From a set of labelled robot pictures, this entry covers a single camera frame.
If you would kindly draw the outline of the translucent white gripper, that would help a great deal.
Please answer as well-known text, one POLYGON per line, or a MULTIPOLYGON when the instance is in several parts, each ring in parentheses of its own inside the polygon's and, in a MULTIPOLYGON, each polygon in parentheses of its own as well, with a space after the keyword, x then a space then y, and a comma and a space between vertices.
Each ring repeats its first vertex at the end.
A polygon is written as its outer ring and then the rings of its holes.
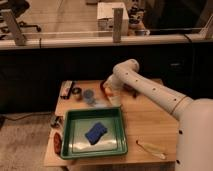
POLYGON ((121 91, 124 83, 119 80, 114 74, 110 75, 104 83, 105 92, 111 90, 113 93, 121 91))

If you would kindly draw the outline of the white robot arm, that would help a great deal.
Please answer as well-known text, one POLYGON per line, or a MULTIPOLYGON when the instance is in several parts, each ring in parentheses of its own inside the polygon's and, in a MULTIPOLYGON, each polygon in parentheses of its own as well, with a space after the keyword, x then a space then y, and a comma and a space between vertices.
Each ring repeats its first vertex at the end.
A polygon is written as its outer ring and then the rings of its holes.
POLYGON ((192 99, 138 74, 139 63, 129 59, 113 67, 107 83, 136 89, 178 122, 175 171, 213 171, 213 99, 192 99))

